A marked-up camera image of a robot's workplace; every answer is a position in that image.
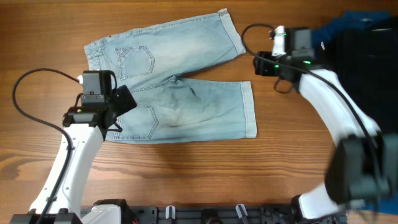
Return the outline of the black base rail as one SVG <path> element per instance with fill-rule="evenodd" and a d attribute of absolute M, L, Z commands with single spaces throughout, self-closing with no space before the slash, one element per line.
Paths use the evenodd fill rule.
<path fill-rule="evenodd" d="M 131 223 L 151 224 L 284 224 L 290 223 L 290 208 L 287 204 L 246 207 L 243 215 L 237 207 L 165 207 L 131 206 Z"/>

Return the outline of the blue folded shirt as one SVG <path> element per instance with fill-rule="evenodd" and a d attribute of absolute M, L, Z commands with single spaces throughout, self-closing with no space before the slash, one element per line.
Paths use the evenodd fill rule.
<path fill-rule="evenodd" d="M 349 29 L 365 29 L 391 17 L 387 11 L 347 11 L 341 18 L 335 18 L 329 24 L 312 30 L 312 45 L 320 49 L 319 56 L 325 58 L 335 72 L 334 63 L 331 59 L 333 53 L 332 42 L 340 33 Z"/>

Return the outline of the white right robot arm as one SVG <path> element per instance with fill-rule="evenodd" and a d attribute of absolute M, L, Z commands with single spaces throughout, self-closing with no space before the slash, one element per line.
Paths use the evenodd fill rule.
<path fill-rule="evenodd" d="M 327 39 L 271 27 L 258 75 L 276 76 L 317 111 L 334 152 L 323 182 L 292 199 L 290 223 L 339 222 L 348 210 L 397 213 L 397 29 L 346 29 Z"/>

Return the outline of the light blue denim shorts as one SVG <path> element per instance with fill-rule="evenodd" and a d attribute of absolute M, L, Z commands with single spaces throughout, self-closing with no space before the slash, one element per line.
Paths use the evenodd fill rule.
<path fill-rule="evenodd" d="M 84 48 L 90 70 L 110 70 L 137 106 L 117 119 L 107 141 L 164 144 L 254 138 L 249 81 L 187 74 L 233 60 L 245 48 L 226 9 L 96 40 Z"/>

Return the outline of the black folded shirt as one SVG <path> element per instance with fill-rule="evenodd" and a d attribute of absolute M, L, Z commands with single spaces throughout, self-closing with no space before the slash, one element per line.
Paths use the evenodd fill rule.
<path fill-rule="evenodd" d="M 397 17 L 349 29 L 332 42 L 343 88 L 384 133 L 397 132 Z"/>

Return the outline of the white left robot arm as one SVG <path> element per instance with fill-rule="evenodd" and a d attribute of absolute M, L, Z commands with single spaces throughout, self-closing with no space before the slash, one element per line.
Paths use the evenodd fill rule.
<path fill-rule="evenodd" d="M 63 115 L 60 149 L 43 189 L 26 214 L 11 223 L 131 223 L 124 199 L 100 200 L 81 214 L 91 164 L 108 132 L 122 132 L 117 117 L 137 106 L 127 86 L 110 70 L 85 71 L 76 82 L 83 91 Z"/>

